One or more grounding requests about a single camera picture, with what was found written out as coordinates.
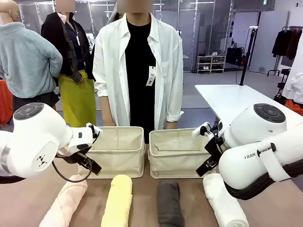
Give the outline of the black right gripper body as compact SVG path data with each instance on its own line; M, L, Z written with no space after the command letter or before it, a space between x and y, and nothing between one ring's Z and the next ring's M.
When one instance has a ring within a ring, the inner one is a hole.
M218 163L223 152L228 149L223 137L213 137L205 145L205 150L210 154L208 161Z

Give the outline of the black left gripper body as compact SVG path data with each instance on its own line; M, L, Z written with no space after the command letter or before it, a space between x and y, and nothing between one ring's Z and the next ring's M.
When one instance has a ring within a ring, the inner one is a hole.
M68 157L63 156L62 159L69 164L78 164L80 166L92 166L91 159L85 154L82 154L81 152L76 152Z

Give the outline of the person's right hand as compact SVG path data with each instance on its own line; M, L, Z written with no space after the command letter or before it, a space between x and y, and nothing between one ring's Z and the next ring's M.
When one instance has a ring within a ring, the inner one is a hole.
M116 123L113 121L112 116L103 116L102 120L104 126L116 126Z

